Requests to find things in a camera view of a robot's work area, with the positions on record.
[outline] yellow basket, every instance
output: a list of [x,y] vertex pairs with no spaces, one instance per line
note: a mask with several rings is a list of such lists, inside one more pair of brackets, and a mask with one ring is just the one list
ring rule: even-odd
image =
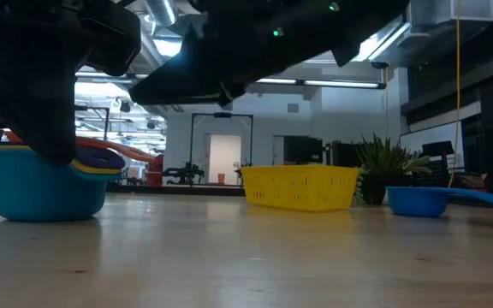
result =
[[359,169],[325,165],[241,169],[249,204],[290,210],[347,210]]

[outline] yellow cable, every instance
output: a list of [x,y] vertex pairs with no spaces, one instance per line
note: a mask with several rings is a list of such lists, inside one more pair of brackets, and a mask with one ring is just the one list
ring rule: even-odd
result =
[[460,106],[461,106],[461,66],[460,66],[460,60],[461,60],[461,40],[460,40],[460,5],[461,5],[461,0],[456,0],[456,20],[455,20],[455,27],[456,27],[456,66],[455,66],[455,73],[456,73],[456,91],[457,91],[457,101],[456,101],[456,117],[455,117],[455,143],[454,143],[454,164],[452,165],[452,175],[450,176],[450,182],[448,183],[448,187],[452,186],[452,182],[454,181],[454,176],[455,176],[455,165],[457,163],[457,157],[458,157],[458,135],[460,133]]
[[389,66],[385,68],[385,138],[389,138]]

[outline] green led light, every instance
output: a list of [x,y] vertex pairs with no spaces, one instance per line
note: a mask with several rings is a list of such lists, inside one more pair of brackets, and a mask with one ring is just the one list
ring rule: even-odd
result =
[[329,5],[329,9],[333,12],[336,12],[340,10],[340,6],[338,5],[338,3],[331,3]]

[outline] white door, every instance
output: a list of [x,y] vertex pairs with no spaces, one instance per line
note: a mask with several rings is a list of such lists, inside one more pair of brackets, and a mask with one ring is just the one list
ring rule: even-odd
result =
[[273,164],[277,166],[284,164],[283,136],[273,136]]
[[218,175],[224,175],[224,184],[237,185],[235,172],[241,166],[241,137],[211,135],[209,183],[218,183]]

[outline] blue plastic bowl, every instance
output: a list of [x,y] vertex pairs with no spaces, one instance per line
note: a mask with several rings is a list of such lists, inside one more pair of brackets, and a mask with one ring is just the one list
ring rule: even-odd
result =
[[418,187],[387,187],[389,206],[393,214],[414,217],[439,217],[446,210],[446,192]]
[[104,205],[114,175],[84,175],[29,150],[0,150],[0,216],[21,222],[84,220]]

